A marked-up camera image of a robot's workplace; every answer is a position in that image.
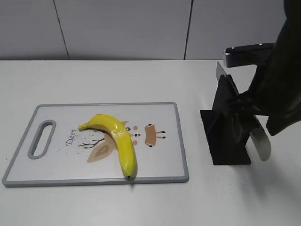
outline deer antler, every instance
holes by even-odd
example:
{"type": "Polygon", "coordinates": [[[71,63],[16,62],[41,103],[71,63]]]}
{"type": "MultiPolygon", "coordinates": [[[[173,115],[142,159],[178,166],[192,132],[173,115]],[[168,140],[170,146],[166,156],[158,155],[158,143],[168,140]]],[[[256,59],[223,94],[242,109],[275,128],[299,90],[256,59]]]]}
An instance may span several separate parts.
{"type": "Polygon", "coordinates": [[[78,145],[78,147],[84,147],[84,148],[93,148],[95,147],[99,142],[101,142],[102,140],[104,140],[104,138],[100,139],[100,140],[92,140],[95,143],[94,144],[86,144],[86,143],[82,143],[81,145],[78,145]]]}

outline yellow banana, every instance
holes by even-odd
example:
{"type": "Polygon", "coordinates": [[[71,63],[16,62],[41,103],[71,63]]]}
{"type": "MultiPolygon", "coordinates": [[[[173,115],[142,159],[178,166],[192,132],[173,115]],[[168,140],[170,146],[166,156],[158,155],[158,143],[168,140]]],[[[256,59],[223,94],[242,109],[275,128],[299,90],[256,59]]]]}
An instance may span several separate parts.
{"type": "Polygon", "coordinates": [[[112,116],[98,114],[89,122],[79,126],[79,131],[94,128],[109,133],[118,148],[119,161],[124,175],[130,178],[136,168],[136,155],[131,136],[126,127],[112,116]]]}

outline white cutting board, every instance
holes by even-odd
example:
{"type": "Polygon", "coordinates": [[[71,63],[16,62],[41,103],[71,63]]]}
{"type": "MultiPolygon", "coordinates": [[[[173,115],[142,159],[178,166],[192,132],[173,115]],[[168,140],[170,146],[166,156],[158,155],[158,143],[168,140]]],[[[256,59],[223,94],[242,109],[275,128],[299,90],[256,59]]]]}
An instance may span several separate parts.
{"type": "Polygon", "coordinates": [[[137,103],[39,105],[2,182],[5,186],[64,186],[187,180],[187,163],[176,104],[137,103]],[[118,151],[114,150],[114,144],[109,139],[101,140],[104,138],[103,132],[91,129],[78,131],[78,125],[88,122],[96,114],[127,121],[125,126],[136,144],[138,167],[133,180],[124,178],[118,151]],[[47,152],[40,158],[31,159],[28,151],[39,125],[46,120],[56,122],[47,152]],[[165,133],[155,134],[154,129],[165,133]],[[97,141],[95,147],[84,145],[97,141]],[[107,148],[109,152],[102,156],[97,150],[93,152],[94,148],[99,150],[100,147],[107,148]]]}

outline cartoon deer face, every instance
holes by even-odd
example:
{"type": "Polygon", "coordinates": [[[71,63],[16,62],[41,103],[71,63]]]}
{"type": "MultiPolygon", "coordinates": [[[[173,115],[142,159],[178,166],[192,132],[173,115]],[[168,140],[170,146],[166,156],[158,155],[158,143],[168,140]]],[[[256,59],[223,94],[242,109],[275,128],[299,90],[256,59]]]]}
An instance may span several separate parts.
{"type": "MultiPolygon", "coordinates": [[[[126,125],[128,121],[123,121],[122,123],[124,125],[126,125]]],[[[130,131],[132,130],[130,127],[127,127],[127,130],[130,134],[131,137],[135,137],[138,138],[141,136],[140,133],[135,133],[132,134],[130,131]]],[[[137,126],[133,126],[133,130],[138,130],[137,126]]],[[[160,132],[156,132],[155,130],[155,126],[152,124],[149,124],[145,127],[145,132],[146,132],[146,139],[145,139],[145,144],[149,147],[153,147],[156,145],[156,138],[162,138],[164,139],[165,137],[157,137],[156,134],[158,133],[165,133],[165,131],[160,131],[160,132]]],[[[108,133],[104,133],[104,138],[100,139],[100,140],[93,140],[95,143],[94,144],[81,144],[78,146],[82,146],[84,148],[93,148],[93,151],[91,152],[87,162],[95,162],[101,159],[104,159],[106,157],[108,157],[113,150],[117,150],[117,146],[115,144],[114,139],[108,134],[108,133]]],[[[133,141],[133,145],[137,145],[138,141],[134,140],[133,141]]]]}

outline white tabletop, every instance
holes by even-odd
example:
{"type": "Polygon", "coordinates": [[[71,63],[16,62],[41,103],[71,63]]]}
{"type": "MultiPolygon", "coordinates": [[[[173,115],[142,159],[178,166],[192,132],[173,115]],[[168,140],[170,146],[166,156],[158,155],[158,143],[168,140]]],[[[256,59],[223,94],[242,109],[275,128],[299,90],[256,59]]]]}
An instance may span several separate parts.
{"type": "MultiPolygon", "coordinates": [[[[300,225],[301,124],[270,137],[267,162],[249,140],[251,165],[214,166],[199,110],[212,107],[215,69],[215,60],[0,61],[1,176],[39,104],[168,101],[178,104],[190,175],[182,184],[0,185],[0,225],[300,225]]],[[[226,70],[239,91],[254,71],[226,70]]]]}

